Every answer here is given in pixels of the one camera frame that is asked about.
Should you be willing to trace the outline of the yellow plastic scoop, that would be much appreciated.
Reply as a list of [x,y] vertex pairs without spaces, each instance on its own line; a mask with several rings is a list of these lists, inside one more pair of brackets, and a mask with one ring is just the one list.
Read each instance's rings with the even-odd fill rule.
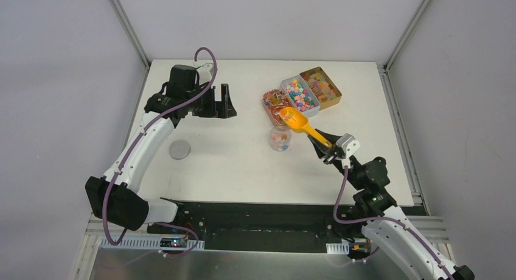
[[285,107],[280,110],[279,115],[292,130],[310,135],[327,148],[331,149],[333,147],[328,139],[312,128],[308,118],[296,108]]

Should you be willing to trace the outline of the orange tray of lollipops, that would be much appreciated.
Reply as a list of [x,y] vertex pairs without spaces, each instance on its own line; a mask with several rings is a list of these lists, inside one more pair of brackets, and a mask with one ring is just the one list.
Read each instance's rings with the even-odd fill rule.
[[286,126],[280,117],[280,111],[292,107],[287,94],[282,89],[272,89],[262,96],[262,105],[274,126]]

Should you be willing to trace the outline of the clear plastic jar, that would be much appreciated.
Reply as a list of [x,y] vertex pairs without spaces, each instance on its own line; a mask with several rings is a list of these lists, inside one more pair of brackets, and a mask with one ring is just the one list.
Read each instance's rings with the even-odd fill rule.
[[270,130],[269,145],[277,152],[283,152],[288,149],[290,145],[290,139],[291,131],[287,126],[278,125]]

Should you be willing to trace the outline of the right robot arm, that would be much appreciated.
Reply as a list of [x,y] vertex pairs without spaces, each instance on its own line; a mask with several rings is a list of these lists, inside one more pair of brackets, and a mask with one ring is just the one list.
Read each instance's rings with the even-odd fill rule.
[[386,160],[361,163],[359,142],[350,134],[331,135],[316,129],[308,135],[320,160],[343,176],[332,216],[353,237],[365,236],[410,279],[474,279],[467,265],[457,265],[437,250],[411,223],[386,190]]

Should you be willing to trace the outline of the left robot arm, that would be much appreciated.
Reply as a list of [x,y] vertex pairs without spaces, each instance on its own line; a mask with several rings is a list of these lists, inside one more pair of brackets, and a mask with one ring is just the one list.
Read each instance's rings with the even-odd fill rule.
[[227,119],[237,112],[229,86],[221,84],[221,100],[215,100],[212,84],[217,72],[212,63],[175,65],[168,81],[150,96],[136,132],[117,160],[100,177],[90,177],[85,191],[93,214],[99,219],[136,231],[142,225],[162,222],[171,234],[180,233],[186,218],[178,205],[166,198],[138,196],[143,176],[162,143],[188,114]]

